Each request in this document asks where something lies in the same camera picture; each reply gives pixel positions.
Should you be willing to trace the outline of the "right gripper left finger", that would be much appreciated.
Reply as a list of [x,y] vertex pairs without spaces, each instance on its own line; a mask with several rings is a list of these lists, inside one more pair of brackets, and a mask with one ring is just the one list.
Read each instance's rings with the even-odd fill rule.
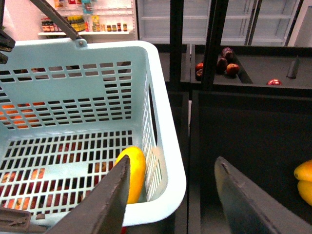
[[130,184],[130,159],[124,156],[99,184],[48,234],[119,234]]

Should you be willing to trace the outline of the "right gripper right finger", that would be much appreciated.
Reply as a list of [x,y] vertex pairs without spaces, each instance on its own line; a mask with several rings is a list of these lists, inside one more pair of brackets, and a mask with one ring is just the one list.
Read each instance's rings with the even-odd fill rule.
[[312,226],[277,202],[223,157],[214,175],[233,234],[310,234]]

